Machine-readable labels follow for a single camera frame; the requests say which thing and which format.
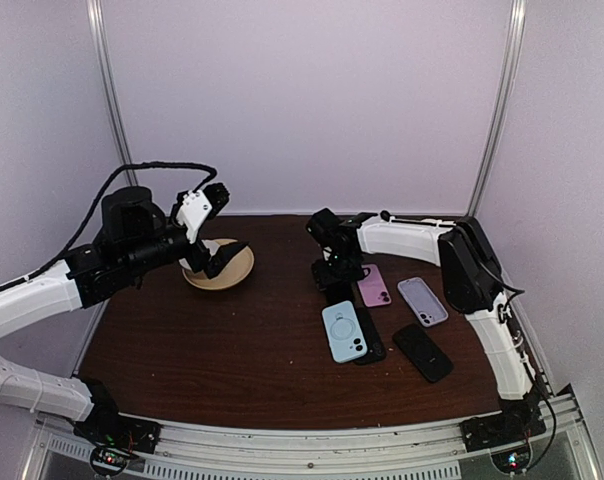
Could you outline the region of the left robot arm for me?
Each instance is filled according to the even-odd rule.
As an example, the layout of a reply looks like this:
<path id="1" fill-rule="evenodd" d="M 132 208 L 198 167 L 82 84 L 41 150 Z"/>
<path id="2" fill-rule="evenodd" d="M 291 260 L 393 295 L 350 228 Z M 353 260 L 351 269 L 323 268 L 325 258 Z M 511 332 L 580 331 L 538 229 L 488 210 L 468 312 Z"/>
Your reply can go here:
<path id="1" fill-rule="evenodd" d="M 0 286 L 0 339 L 57 314 L 102 303 L 175 262 L 209 279 L 219 276 L 248 245 L 207 243 L 199 229 L 229 198 L 223 184 L 211 184 L 180 193 L 166 215 L 147 187 L 126 187 L 106 196 L 102 227 L 92 243 L 62 254 L 41 273 Z M 105 444 L 119 442 L 126 433 L 115 401 L 100 382 L 60 378 L 1 356 L 0 404 L 87 425 Z"/>

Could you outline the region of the pink phone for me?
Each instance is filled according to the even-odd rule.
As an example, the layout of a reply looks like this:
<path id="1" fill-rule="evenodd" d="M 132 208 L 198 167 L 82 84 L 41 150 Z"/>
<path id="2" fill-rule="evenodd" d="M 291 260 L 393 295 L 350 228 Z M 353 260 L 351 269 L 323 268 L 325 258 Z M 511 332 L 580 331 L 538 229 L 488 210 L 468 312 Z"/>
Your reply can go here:
<path id="1" fill-rule="evenodd" d="M 389 290 L 380 270 L 375 264 L 363 266 L 364 278 L 357 282 L 357 287 L 366 307 L 382 307 L 391 304 Z"/>

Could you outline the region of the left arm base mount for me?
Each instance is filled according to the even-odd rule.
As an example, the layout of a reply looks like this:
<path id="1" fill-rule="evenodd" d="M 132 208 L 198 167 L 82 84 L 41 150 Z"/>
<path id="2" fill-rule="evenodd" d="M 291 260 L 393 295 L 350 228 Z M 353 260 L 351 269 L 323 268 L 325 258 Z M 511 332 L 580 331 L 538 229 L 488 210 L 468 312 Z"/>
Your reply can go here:
<path id="1" fill-rule="evenodd" d="M 153 454 L 161 425 L 156 421 L 129 417 L 120 410 L 106 386 L 95 379 L 83 379 L 92 408 L 83 421 L 70 420 L 73 433 L 93 445 L 89 465 L 100 477 L 120 475 L 139 453 Z"/>

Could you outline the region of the lavender phone case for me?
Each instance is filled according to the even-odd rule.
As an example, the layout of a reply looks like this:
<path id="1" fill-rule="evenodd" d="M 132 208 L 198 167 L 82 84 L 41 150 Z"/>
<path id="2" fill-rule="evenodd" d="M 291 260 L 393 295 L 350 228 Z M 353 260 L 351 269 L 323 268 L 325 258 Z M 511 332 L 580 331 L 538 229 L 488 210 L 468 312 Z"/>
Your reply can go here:
<path id="1" fill-rule="evenodd" d="M 422 278 L 402 280 L 397 289 L 423 327 L 434 327 L 449 318 L 446 308 Z"/>

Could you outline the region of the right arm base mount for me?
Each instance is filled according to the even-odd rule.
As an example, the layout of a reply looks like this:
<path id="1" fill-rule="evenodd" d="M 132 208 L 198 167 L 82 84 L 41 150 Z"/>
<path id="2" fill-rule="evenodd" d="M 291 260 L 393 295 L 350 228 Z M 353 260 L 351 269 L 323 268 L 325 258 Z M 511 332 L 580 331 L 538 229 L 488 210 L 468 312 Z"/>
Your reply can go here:
<path id="1" fill-rule="evenodd" d="M 484 417 L 471 417 L 460 423 L 467 452 L 493 449 L 491 461 L 502 474 L 511 477 L 525 475 L 535 468 L 552 446 L 558 427 L 555 410 L 547 399 L 543 403 L 551 415 L 551 433 L 547 445 L 539 454 L 533 453 L 531 439 L 547 431 L 539 399 L 503 401 L 501 410 Z"/>

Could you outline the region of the black phone case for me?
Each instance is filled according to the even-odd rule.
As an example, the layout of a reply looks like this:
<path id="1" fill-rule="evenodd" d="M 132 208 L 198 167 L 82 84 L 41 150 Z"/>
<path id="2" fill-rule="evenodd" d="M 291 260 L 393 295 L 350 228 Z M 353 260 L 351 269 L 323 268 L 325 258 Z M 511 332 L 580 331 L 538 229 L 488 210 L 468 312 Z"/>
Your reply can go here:
<path id="1" fill-rule="evenodd" d="M 439 382 L 453 372 L 452 361 L 417 324 L 396 331 L 392 340 L 427 382 Z"/>

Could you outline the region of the light blue cased phone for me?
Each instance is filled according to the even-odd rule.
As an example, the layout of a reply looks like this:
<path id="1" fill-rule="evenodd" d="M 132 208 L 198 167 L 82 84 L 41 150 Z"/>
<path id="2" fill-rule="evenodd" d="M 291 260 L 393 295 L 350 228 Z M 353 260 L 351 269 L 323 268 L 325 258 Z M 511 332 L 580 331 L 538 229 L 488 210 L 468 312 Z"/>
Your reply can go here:
<path id="1" fill-rule="evenodd" d="M 321 315 L 331 356 L 336 363 L 348 363 L 367 353 L 368 345 L 351 301 L 327 306 Z"/>

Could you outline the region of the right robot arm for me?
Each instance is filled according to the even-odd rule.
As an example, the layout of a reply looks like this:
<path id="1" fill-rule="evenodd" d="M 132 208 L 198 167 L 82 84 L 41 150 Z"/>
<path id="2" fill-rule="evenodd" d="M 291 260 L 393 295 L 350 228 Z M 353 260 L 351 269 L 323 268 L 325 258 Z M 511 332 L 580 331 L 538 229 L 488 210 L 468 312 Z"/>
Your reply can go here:
<path id="1" fill-rule="evenodd" d="M 500 262 L 475 218 L 401 219 L 382 211 L 342 219 L 324 208 L 310 217 L 306 230 L 322 250 L 322 259 L 313 265 L 320 288 L 363 279 L 366 254 L 439 267 L 446 301 L 471 324 L 495 375 L 500 402 L 495 433 L 512 442 L 541 424 L 544 391 L 512 319 L 511 301 L 521 291 L 504 282 Z"/>

